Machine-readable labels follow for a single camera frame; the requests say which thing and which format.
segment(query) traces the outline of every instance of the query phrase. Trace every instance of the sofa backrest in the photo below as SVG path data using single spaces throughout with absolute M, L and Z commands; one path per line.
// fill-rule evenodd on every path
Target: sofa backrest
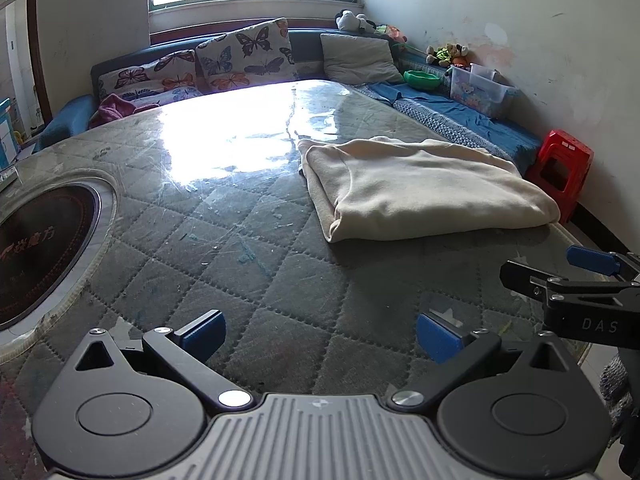
M 290 28 L 289 39 L 291 41 L 291 51 L 293 59 L 296 62 L 298 73 L 302 79 L 325 79 L 323 69 L 324 56 L 322 55 L 322 43 L 320 34 L 347 34 L 349 36 L 365 36 L 367 38 L 379 38 L 389 42 L 392 46 L 397 42 L 388 36 L 380 34 L 353 34 L 333 28 Z M 99 97 L 98 78 L 114 70 L 121 70 L 129 66 L 139 66 L 150 63 L 153 60 L 160 59 L 162 56 L 171 54 L 178 50 L 195 49 L 203 41 L 210 40 L 222 36 L 222 34 L 214 34 L 212 36 L 197 36 L 186 40 L 170 41 L 161 43 L 148 48 L 143 48 L 132 54 L 115 57 L 108 61 L 98 63 L 91 68 L 91 82 L 94 88 L 94 96 Z M 202 75 L 202 68 L 196 58 L 196 75 Z

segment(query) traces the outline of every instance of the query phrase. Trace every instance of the sofa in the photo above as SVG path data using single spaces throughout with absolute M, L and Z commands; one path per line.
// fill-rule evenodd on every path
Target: sofa
M 383 38 L 389 42 L 390 46 L 397 43 L 391 38 L 379 34 L 353 34 L 330 28 L 291 28 L 289 29 L 291 53 L 300 79 L 327 79 L 323 69 L 324 57 L 320 41 L 320 34 L 325 33 Z M 83 95 L 69 101 L 38 136 L 34 152 L 88 130 L 89 120 L 97 110 L 100 101 L 98 86 L 100 76 L 114 70 L 150 63 L 179 50 L 196 49 L 204 41 L 219 36 L 222 34 L 161 43 L 94 65 L 90 73 L 93 94 Z M 202 75 L 202 67 L 198 60 L 196 60 L 196 75 Z

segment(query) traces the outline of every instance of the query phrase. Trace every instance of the beige sweater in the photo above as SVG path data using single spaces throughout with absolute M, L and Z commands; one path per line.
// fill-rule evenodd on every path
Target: beige sweater
M 298 149 L 328 242 L 519 229 L 560 218 L 553 199 L 483 149 L 388 137 L 303 139 Z

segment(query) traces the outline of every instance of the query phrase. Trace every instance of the green bowl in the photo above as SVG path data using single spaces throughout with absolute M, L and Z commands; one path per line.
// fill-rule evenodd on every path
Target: green bowl
M 416 90 L 435 90 L 442 83 L 439 76 L 420 70 L 407 70 L 403 77 L 404 82 Z

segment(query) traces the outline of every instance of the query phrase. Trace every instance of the baseboard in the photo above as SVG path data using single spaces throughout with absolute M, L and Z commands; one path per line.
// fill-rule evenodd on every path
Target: baseboard
M 629 248 L 583 205 L 578 204 L 575 207 L 571 222 L 587 235 L 601 251 L 622 254 L 629 252 Z

